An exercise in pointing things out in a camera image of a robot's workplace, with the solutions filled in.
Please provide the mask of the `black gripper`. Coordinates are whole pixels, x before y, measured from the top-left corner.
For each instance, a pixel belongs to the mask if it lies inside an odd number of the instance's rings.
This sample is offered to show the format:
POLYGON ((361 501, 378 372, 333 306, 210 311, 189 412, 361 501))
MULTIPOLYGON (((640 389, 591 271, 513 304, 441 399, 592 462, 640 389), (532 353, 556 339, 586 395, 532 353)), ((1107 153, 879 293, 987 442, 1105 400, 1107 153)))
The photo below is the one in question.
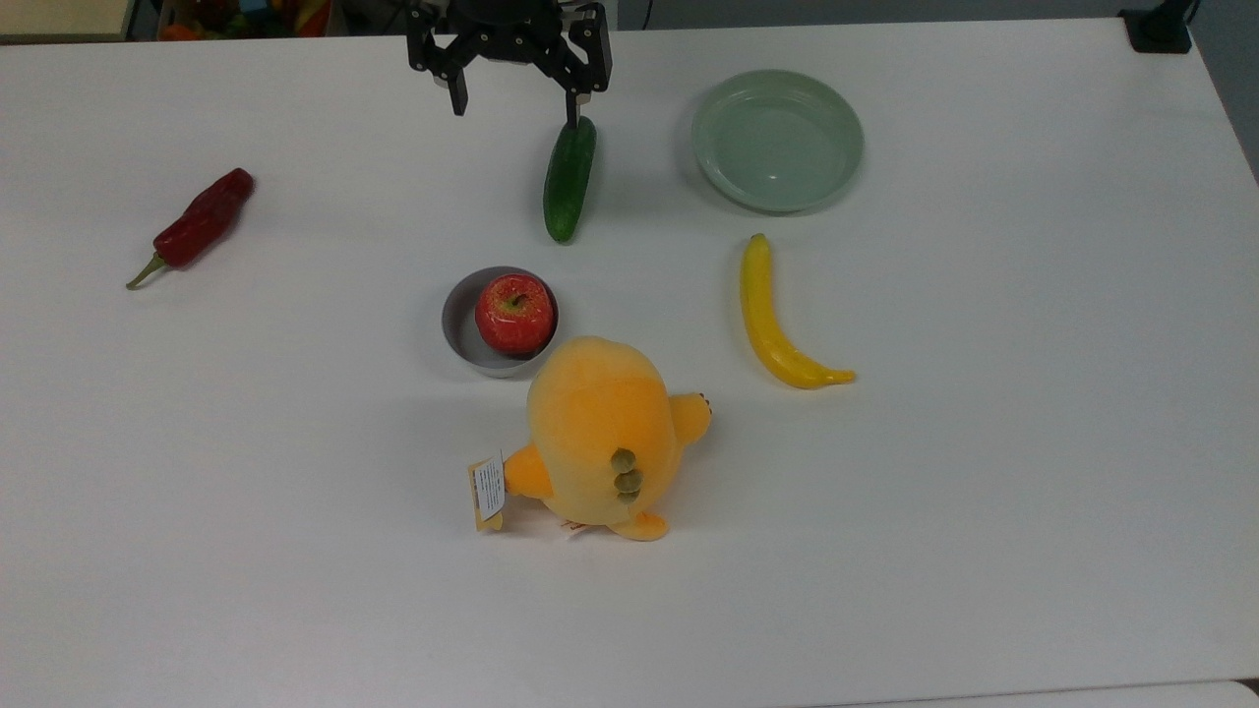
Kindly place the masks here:
POLYGON ((468 63, 486 58, 529 64, 529 48, 550 55, 551 78, 567 100, 567 127, 577 128, 580 106, 611 84, 611 18, 603 4, 436 1, 433 8, 405 8, 408 64, 444 86, 454 116, 463 116, 468 105, 468 63), (439 47, 438 34, 452 40, 439 47))

